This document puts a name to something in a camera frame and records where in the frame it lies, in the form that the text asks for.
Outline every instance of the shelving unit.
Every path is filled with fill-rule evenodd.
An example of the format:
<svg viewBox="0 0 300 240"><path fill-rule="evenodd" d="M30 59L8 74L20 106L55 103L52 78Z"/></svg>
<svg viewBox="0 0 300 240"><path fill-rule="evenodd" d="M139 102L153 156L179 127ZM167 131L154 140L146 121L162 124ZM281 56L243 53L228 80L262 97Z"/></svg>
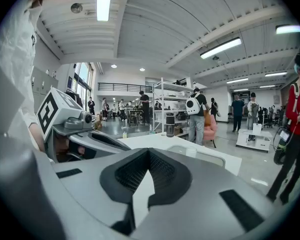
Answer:
<svg viewBox="0 0 300 240"><path fill-rule="evenodd" d="M155 91L161 90L161 95L157 95ZM162 132L165 131L165 114L166 113L179 113L179 112L185 112L185 109L171 109L171 110L154 110L155 106L155 100L161 102L162 106L165 105L165 101L173 101L173 102L180 102L180 103L185 103L187 101L187 97L177 97L177 96L168 96L165 95L164 91L173 91L173 92L182 92L182 91L187 91L187 92L193 92L192 88L183 86L183 85L177 85L173 84L170 82L164 81L163 78L161 78L160 82L157 82L152 86L152 98L153 98L153 130L155 130L160 124L162 126ZM162 113L162 118L161 120L155 120L155 113ZM182 124L182 123L187 123L187 120L174 120L175 124ZM183 133L179 134L180 136L184 135L186 130L183 130Z"/></svg>

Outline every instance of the black rubber pad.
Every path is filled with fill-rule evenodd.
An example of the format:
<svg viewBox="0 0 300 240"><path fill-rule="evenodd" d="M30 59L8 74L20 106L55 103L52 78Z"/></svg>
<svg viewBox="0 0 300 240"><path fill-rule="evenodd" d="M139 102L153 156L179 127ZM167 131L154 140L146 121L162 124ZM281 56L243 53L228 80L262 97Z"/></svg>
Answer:
<svg viewBox="0 0 300 240"><path fill-rule="evenodd" d="M69 176L72 176L72 175L76 175L76 174L79 174L79 173L82 173L82 170L76 168L76 169L57 172L56 175L58 176L59 179L62 179L62 178L69 177Z"/></svg>
<svg viewBox="0 0 300 240"><path fill-rule="evenodd" d="M264 221L264 219L233 189L220 192L219 195L228 205L246 232L254 229Z"/></svg>

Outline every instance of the white backpack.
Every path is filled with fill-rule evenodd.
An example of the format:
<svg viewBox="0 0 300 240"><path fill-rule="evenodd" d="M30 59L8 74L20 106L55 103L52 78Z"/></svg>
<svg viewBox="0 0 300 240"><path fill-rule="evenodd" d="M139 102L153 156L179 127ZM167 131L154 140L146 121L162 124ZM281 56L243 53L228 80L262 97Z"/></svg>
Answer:
<svg viewBox="0 0 300 240"><path fill-rule="evenodd" d="M186 106L186 112L188 115L196 115L200 112L201 106L199 104L199 101L196 99L200 93L197 93L194 97L190 97L186 100L185 106Z"/></svg>

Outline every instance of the floor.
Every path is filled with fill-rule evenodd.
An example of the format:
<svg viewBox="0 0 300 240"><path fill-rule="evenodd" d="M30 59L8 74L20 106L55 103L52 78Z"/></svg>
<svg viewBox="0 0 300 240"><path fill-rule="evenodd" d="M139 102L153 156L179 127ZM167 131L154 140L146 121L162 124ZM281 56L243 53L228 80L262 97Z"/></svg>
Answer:
<svg viewBox="0 0 300 240"><path fill-rule="evenodd" d="M150 127L139 125L138 127L131 124L132 127L127 127L125 121L121 121L118 117L109 119L108 121L102 122L101 132L114 136L117 139L123 137L123 133L126 132L128 138L143 136L149 134ZM242 129L246 129L246 121L242 122ZM216 150L227 153L229 155L239 157L242 159L239 177L245 182L253 186L256 190L260 191L262 194L266 195L274 180L276 179L281 166L274 163L275 150L271 143L270 150L268 153L265 151L259 151L251 148L244 148L236 146L238 132L232 132L233 123L218 122L218 130L216 132L216 137L214 143L216 145ZM274 137L278 126L273 126L273 128L265 128L264 131L268 131ZM278 136L275 139L274 146L278 145ZM212 141L204 141L203 145L207 148L215 149ZM300 186L300 179L297 182L295 189ZM274 203L276 206L281 206L281 202L277 199Z"/></svg>

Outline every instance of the white cart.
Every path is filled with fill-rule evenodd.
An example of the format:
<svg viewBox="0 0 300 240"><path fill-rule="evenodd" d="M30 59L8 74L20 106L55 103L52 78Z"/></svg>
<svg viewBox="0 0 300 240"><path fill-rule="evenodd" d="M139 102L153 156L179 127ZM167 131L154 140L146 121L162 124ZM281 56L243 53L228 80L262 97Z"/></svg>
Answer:
<svg viewBox="0 0 300 240"><path fill-rule="evenodd" d="M255 140L248 141L249 135L255 135ZM253 130L240 129L236 146L262 150L268 153L272 134L262 130L260 134L253 134Z"/></svg>

